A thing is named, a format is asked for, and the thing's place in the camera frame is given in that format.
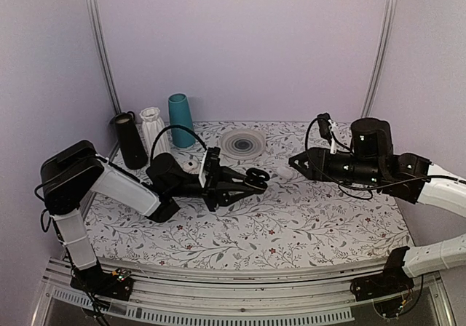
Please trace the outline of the black earbud charging case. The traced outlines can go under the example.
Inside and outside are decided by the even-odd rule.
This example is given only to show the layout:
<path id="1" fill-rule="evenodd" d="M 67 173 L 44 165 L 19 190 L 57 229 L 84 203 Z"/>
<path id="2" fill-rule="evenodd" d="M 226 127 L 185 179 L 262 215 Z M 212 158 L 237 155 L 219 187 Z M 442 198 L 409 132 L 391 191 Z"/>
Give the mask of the black earbud charging case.
<path id="1" fill-rule="evenodd" d="M 270 175 L 268 172 L 252 167 L 247 169 L 243 182 L 250 187 L 265 190 L 269 180 Z"/>

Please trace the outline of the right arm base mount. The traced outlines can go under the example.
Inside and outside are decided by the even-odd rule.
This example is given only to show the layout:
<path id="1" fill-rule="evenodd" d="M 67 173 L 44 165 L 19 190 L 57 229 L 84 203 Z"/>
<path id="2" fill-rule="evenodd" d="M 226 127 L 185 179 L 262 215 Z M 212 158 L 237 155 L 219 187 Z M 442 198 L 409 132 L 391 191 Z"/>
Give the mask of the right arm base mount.
<path id="1" fill-rule="evenodd" d="M 351 281 L 349 291 L 356 301 L 373 301 L 375 312 L 385 319 L 398 318 L 410 301 L 412 278 L 399 273 L 378 273 Z"/>

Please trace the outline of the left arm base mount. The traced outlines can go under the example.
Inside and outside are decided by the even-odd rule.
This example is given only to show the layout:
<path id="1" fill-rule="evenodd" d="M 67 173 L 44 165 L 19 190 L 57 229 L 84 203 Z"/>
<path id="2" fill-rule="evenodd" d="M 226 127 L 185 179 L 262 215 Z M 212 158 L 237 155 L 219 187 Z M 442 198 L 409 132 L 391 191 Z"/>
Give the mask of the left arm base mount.
<path id="1" fill-rule="evenodd" d="M 134 279 L 120 274 L 104 272 L 100 266 L 88 269 L 74 269 L 70 286 L 89 294 L 129 301 L 133 291 Z"/>

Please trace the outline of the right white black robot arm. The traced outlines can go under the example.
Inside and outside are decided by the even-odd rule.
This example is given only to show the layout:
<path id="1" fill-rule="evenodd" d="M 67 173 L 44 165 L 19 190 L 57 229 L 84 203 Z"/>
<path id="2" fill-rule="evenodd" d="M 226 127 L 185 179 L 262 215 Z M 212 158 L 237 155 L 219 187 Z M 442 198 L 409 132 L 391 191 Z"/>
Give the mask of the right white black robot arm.
<path id="1" fill-rule="evenodd" d="M 320 114 L 320 137 L 329 148 L 311 147 L 288 164 L 308 180 L 332 182 L 340 189 L 383 193 L 412 204 L 425 204 L 465 216 L 465 179 L 413 153 L 395 154 L 389 122 L 362 118 L 350 125 L 348 146 L 336 136 L 336 124 Z"/>

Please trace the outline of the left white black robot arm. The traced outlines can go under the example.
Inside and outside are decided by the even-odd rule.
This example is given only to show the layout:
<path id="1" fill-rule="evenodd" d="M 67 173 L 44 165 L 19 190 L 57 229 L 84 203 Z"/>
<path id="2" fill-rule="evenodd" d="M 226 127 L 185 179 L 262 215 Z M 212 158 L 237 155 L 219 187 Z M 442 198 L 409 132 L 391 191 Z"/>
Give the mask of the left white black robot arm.
<path id="1" fill-rule="evenodd" d="M 270 176 L 249 168 L 239 173 L 220 164 L 220 149 L 207 148 L 200 171 L 189 173 L 170 153 L 157 155 L 150 163 L 146 183 L 102 157 L 88 140 L 81 140 L 46 160 L 40 167 L 42 201 L 58 230 L 79 278 L 92 292 L 108 287 L 108 277 L 98 269 L 97 256 L 79 213 L 88 192 L 107 196 L 134 209 L 156 223 L 171 219 L 180 209 L 175 198 L 202 199 L 211 212 L 245 197 L 263 194 Z"/>

